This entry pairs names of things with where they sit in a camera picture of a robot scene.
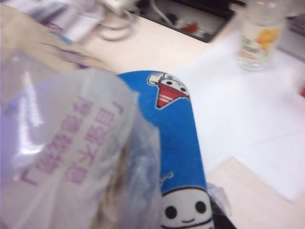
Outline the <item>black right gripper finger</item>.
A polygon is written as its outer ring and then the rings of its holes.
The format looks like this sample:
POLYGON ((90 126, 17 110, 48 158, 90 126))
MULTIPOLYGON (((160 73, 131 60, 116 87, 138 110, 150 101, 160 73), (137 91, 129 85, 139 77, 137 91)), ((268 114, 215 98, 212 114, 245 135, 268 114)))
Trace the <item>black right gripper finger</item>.
POLYGON ((237 229, 214 201, 211 202, 211 207, 215 229, 237 229))

